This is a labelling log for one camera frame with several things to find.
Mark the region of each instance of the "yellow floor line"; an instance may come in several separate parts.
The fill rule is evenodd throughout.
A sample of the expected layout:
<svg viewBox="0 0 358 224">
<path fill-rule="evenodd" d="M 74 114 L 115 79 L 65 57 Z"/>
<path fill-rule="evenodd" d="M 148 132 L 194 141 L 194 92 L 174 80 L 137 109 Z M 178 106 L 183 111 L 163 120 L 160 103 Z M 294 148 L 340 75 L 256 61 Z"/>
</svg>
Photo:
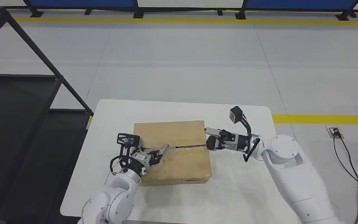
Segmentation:
<svg viewBox="0 0 358 224">
<path fill-rule="evenodd" d="M 358 21 L 323 20 L 236 20 L 219 18 L 15 18 L 17 22 L 66 22 L 66 23 L 202 23 L 202 24 L 281 24 L 281 25 L 348 25 Z"/>
<path fill-rule="evenodd" d="M 274 114 L 275 124 L 358 124 L 358 115 Z"/>
</svg>

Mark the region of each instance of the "black metal frame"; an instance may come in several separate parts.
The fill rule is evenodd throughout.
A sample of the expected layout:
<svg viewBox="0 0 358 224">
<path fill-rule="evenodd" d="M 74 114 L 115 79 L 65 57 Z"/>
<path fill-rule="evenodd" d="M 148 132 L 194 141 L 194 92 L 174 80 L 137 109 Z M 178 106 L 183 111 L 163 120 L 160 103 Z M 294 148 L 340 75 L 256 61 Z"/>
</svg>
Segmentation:
<svg viewBox="0 0 358 224">
<path fill-rule="evenodd" d="M 80 9 L 86 10 L 85 15 L 89 15 L 92 10 L 105 10 L 105 11 L 120 11 L 120 12 L 134 12 L 133 18 L 143 18 L 145 12 L 187 12 L 187 11 L 217 11 L 218 16 L 223 15 L 223 11 L 225 10 L 239 10 L 239 13 L 235 13 L 235 17 L 238 20 L 245 20 L 245 12 L 247 10 L 250 11 L 288 11 L 288 12 L 341 12 L 342 14 L 336 15 L 339 20 L 347 21 L 347 16 L 350 15 L 352 18 L 356 18 L 354 12 L 358 12 L 358 10 L 354 10 L 354 7 L 358 4 L 358 0 L 356 0 L 349 9 L 322 9 L 322 10 L 313 10 L 310 8 L 247 8 L 247 3 L 249 0 L 244 0 L 241 8 L 178 8 L 178 7 L 139 7 L 138 0 L 133 0 L 133 7 L 62 7 L 62 6 L 32 6 L 29 0 L 23 0 L 26 4 L 24 6 L 7 6 L 6 8 L 28 8 L 32 15 L 31 17 L 40 17 L 43 12 L 38 12 L 37 9 L 42 10 L 64 10 L 64 9 Z"/>
<path fill-rule="evenodd" d="M 30 17 L 41 17 L 44 14 L 44 12 L 39 12 L 35 7 L 33 7 L 29 0 L 23 0 L 23 2 L 32 13 Z"/>
<path fill-rule="evenodd" d="M 352 18 L 357 18 L 356 14 L 354 13 L 354 7 L 356 7 L 357 4 L 358 0 L 355 0 L 348 10 L 343 11 L 340 15 L 336 15 L 337 19 L 339 19 L 340 21 L 348 21 L 348 15 Z"/>
<path fill-rule="evenodd" d="M 10 26 L 19 34 L 19 36 L 25 41 L 26 44 L 35 52 L 35 54 L 46 64 L 46 66 L 53 72 L 57 77 L 60 84 L 63 84 L 68 91 L 78 100 L 78 102 L 85 108 L 85 110 L 90 113 L 91 116 L 94 115 L 93 111 L 88 107 L 85 101 L 79 96 L 79 94 L 73 89 L 73 87 L 68 83 L 68 81 L 63 77 L 63 75 L 56 69 L 52 62 L 45 56 L 45 54 L 40 50 L 40 48 L 31 40 L 27 33 L 21 28 L 21 26 L 16 22 L 16 20 L 10 15 L 10 13 L 3 7 L 0 7 L 0 25 L 9 23 Z"/>
</svg>

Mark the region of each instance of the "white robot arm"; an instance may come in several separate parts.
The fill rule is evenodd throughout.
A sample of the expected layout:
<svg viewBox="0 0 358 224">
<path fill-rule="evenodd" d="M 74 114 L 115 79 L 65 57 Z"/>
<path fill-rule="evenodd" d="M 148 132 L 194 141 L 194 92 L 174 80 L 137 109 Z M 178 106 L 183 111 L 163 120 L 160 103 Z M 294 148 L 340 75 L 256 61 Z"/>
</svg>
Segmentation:
<svg viewBox="0 0 358 224">
<path fill-rule="evenodd" d="M 286 135 L 266 139 L 251 134 L 248 122 L 237 106 L 231 109 L 230 118 L 234 123 L 243 123 L 248 135 L 205 128 L 205 133 L 210 135 L 206 142 L 209 150 L 227 148 L 241 151 L 245 161 L 248 161 L 249 157 L 262 156 L 281 196 L 302 223 L 340 223 L 332 209 L 323 180 L 297 141 Z"/>
<path fill-rule="evenodd" d="M 262 157 L 281 196 L 302 223 L 342 224 L 332 209 L 323 180 L 293 138 L 278 135 L 267 139 L 252 134 L 238 106 L 230 110 L 230 119 L 234 123 L 241 122 L 247 129 L 247 136 L 205 128 L 205 133 L 210 135 L 206 141 L 209 150 L 239 151 L 244 154 L 246 162 L 250 157 Z M 110 169 L 113 172 L 115 159 L 119 159 L 122 169 L 108 186 L 103 186 L 87 201 L 78 224 L 121 224 L 129 217 L 140 177 L 152 165 L 159 163 L 169 148 L 169 145 L 164 145 L 160 150 L 144 152 L 139 147 L 139 141 L 139 136 L 118 135 L 120 155 L 111 160 Z"/>
<path fill-rule="evenodd" d="M 117 143 L 121 145 L 119 156 L 110 162 L 110 170 L 115 177 L 113 181 L 99 189 L 83 206 L 78 224 L 122 224 L 131 214 L 134 206 L 134 194 L 138 190 L 141 176 L 151 166 L 158 164 L 169 149 L 164 145 L 159 150 L 144 152 L 139 147 L 140 137 L 119 133 Z M 113 172 L 113 162 L 119 160 L 122 169 Z"/>
</svg>

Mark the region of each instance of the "black cable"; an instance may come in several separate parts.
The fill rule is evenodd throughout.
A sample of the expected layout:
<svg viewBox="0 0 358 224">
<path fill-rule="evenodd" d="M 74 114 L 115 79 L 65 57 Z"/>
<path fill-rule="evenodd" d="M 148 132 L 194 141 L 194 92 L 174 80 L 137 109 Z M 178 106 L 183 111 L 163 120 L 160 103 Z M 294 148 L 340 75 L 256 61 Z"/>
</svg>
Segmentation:
<svg viewBox="0 0 358 224">
<path fill-rule="evenodd" d="M 352 167 L 352 169 L 353 169 L 354 174 L 356 175 L 356 177 L 357 177 L 357 179 L 358 179 L 358 174 L 357 174 L 356 170 L 354 169 L 354 166 L 353 166 L 353 163 L 352 163 L 351 154 L 349 153 L 349 150 L 348 150 L 348 148 L 347 148 L 347 146 L 346 146 L 346 144 L 345 144 L 345 142 L 343 141 L 343 139 L 342 139 L 341 136 L 340 136 L 340 140 L 342 141 L 342 143 L 343 143 L 343 145 L 344 145 L 344 147 L 345 147 L 345 149 L 346 149 L 346 151 L 347 151 L 347 153 L 348 153 L 349 163 L 350 163 L 350 165 L 351 165 L 351 167 Z"/>
<path fill-rule="evenodd" d="M 257 145 L 258 145 L 259 142 L 260 142 L 260 139 L 259 139 L 259 138 L 256 138 L 256 141 L 255 141 L 255 143 L 253 144 L 252 149 L 250 150 L 250 152 L 247 154 L 247 156 L 244 155 L 244 160 L 245 160 L 245 162 L 248 161 L 248 159 L 250 158 L 250 156 L 251 156 L 251 154 L 253 153 L 253 151 L 256 149 L 256 147 L 257 147 Z"/>
<path fill-rule="evenodd" d="M 340 138 L 340 140 L 342 141 L 342 143 L 343 143 L 343 145 L 344 145 L 344 147 L 345 147 L 345 150 L 346 150 L 347 153 L 348 153 L 349 163 L 350 163 L 350 165 L 351 165 L 351 167 L 352 167 L 352 169 L 353 169 L 354 174 L 356 175 L 356 178 L 345 168 L 345 166 L 344 166 L 343 163 L 341 162 L 340 158 L 338 157 L 337 150 L 336 150 L 336 143 L 335 143 L 336 136 L 338 136 L 338 138 Z M 343 166 L 343 168 L 347 171 L 347 173 L 348 173 L 355 181 L 358 182 L 358 175 L 357 175 L 356 170 L 354 169 L 354 166 L 353 166 L 353 163 L 352 163 L 352 159 L 351 159 L 351 154 L 349 153 L 349 150 L 348 150 L 348 148 L 347 148 L 347 146 L 346 146 L 346 144 L 345 144 L 345 141 L 343 141 L 342 135 L 341 135 L 340 131 L 338 130 L 338 128 L 335 128 L 335 129 L 334 129 L 334 133 L 333 133 L 333 146 L 334 146 L 334 148 L 335 148 L 336 156 L 337 156 L 339 162 L 341 163 L 341 165 Z M 356 221 L 355 221 L 354 223 L 355 223 L 355 224 L 358 224 L 358 214 L 357 214 L 357 217 L 356 217 Z"/>
<path fill-rule="evenodd" d="M 336 153 L 336 156 L 337 156 L 338 161 L 339 161 L 340 164 L 343 166 L 343 168 L 346 170 L 346 172 L 347 172 L 355 181 L 358 181 L 358 177 L 355 178 L 355 177 L 346 169 L 346 167 L 343 165 L 343 163 L 342 163 L 340 157 L 338 156 L 337 150 L 336 150 L 336 142 L 335 142 L 335 139 L 336 139 L 336 137 L 333 136 L 333 147 L 335 148 L 335 153 Z"/>
</svg>

